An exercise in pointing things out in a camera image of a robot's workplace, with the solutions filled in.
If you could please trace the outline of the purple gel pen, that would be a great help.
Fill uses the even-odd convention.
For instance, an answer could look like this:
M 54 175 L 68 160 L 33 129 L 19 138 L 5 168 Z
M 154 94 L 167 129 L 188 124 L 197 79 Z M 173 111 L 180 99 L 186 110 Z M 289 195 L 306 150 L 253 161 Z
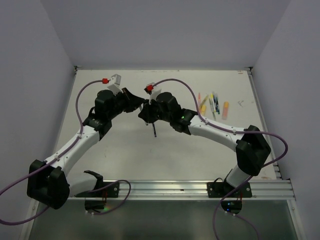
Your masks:
M 157 137 L 157 132 L 156 132 L 156 127 L 155 127 L 154 123 L 152 123 L 152 129 L 153 129 L 153 135 L 156 138 Z

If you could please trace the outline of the yellow thin highlighter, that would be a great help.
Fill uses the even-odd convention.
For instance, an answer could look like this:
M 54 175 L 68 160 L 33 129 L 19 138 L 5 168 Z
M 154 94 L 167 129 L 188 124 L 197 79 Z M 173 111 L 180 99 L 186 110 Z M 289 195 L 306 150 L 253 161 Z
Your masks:
M 203 106 L 205 103 L 206 103 L 206 101 L 208 100 L 208 98 L 209 98 L 209 95 L 207 94 L 204 98 L 203 98 L 203 100 L 202 100 L 202 102 L 201 102 L 201 106 Z

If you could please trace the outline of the orange thin highlighter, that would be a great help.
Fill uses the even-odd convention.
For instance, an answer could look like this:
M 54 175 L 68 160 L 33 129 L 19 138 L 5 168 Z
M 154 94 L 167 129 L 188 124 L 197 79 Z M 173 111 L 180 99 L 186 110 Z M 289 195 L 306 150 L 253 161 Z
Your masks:
M 197 103 L 199 108 L 201 107 L 201 102 L 202 102 L 202 98 L 201 98 L 201 93 L 199 92 L 197 96 Z

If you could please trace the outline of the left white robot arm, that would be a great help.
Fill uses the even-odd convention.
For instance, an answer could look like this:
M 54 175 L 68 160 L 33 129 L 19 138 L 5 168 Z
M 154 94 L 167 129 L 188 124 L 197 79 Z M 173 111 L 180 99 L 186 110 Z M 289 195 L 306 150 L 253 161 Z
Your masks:
M 126 88 L 118 93 L 101 90 L 87 118 L 80 123 L 74 137 L 46 160 L 35 160 L 29 167 L 27 196 L 55 210 L 61 208 L 69 197 L 84 192 L 92 196 L 103 193 L 103 176 L 84 171 L 79 178 L 68 179 L 73 166 L 111 129 L 112 120 L 121 113 L 131 113 L 145 102 Z

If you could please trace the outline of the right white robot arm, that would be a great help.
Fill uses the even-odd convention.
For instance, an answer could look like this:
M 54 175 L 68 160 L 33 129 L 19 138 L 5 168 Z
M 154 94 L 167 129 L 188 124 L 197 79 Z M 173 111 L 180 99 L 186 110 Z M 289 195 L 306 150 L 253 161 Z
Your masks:
M 143 103 L 138 117 L 148 124 L 167 122 L 179 133 L 204 137 L 233 150 L 237 164 L 219 187 L 227 196 L 235 196 L 245 180 L 258 176 L 271 153 L 269 144 L 256 126 L 236 128 L 218 124 L 213 127 L 212 122 L 196 111 L 182 108 L 169 92 Z

